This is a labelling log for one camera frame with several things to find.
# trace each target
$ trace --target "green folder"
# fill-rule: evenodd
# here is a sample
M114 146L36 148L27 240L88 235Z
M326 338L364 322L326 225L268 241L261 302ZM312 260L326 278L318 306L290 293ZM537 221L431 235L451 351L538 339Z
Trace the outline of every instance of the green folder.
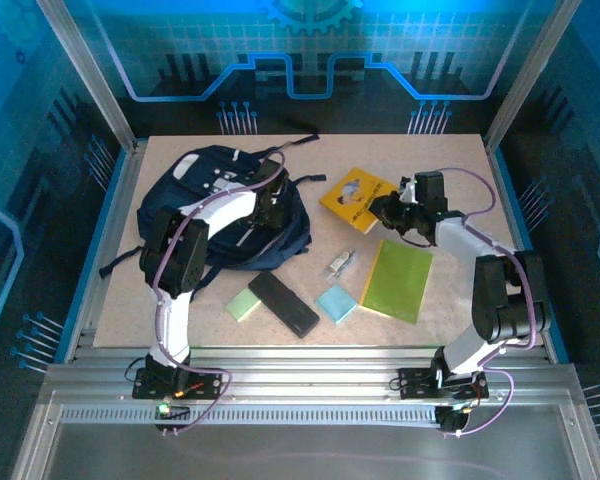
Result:
M429 252L382 240L360 305L415 324L432 260Z
M262 301L251 290L245 288L225 308L233 318L241 322L261 303Z

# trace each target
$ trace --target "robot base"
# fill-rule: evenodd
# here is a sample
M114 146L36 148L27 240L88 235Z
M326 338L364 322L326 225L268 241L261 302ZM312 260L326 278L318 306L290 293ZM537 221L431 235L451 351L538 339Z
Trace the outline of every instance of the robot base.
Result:
M459 403L489 398L489 387L480 372L461 380L444 380L438 387L432 368L399 368L398 388L401 400L449 398Z
M222 375L192 373L161 365L147 355L146 367L139 368L131 396L142 400L215 400L222 391Z

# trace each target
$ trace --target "table surface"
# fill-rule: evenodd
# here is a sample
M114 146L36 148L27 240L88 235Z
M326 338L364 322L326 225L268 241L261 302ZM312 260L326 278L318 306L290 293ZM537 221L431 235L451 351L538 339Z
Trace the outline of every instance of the table surface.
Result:
M220 144L245 151L280 145L302 136L163 136L151 137L128 212L118 252L141 245L136 210L157 179L185 152ZM327 182L305 183L299 189L311 218L313 243L309 253L285 262L274 274L320 314L318 325L298 339L273 313L260 306L242 323L225 305L247 287L255 272L225 270L200 291L189 310L191 345L374 345L437 346L454 340L471 322L470 269L453 256L432 248L434 254L420 315L415 325L358 308L334 325L314 301L329 284L321 278L325 267L343 250L355 248L356 261L340 285L359 299L379 241L400 241L395 231L377 224L367 235L359 233L318 203L352 167L360 167L396 185L401 176L446 166L470 169L495 184L479 135L323 135L316 142L285 151L290 178L307 174L327 175ZM445 173L445 189L452 209L463 212L489 205L489 193L477 180L462 173ZM503 243L511 235L501 204L472 219L478 228ZM422 241L416 233L407 238ZM98 322L94 345L144 347L153 339L153 315L149 287L137 258L113 271Z

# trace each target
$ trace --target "blue sticky note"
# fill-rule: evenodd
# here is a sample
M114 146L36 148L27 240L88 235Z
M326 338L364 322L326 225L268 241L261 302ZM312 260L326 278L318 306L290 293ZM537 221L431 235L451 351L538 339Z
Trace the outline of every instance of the blue sticky note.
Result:
M316 300L318 305L337 325L349 315L358 304L340 286L334 285Z

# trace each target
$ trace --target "backpack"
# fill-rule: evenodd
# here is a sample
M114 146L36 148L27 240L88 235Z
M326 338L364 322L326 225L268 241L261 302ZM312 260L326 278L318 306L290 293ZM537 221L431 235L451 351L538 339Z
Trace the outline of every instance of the backpack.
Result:
M288 142L285 146L300 145L318 138L318 135L312 135ZM276 149L278 147L247 153L212 145L185 153L160 177L142 200L137 211L140 237L147 239L155 215L162 207L191 205L221 190L228 182L248 184L260 168L260 160ZM280 228L256 225L249 219L242 218L209 239L205 263L212 268L200 280L194 295L209 285L222 269L274 270L285 260L308 251L311 223L297 188L305 180L325 181L326 176L308 175L284 183L277 196L282 211ZM123 253L100 269L100 277L110 275L116 265L141 250L142 247L139 246Z

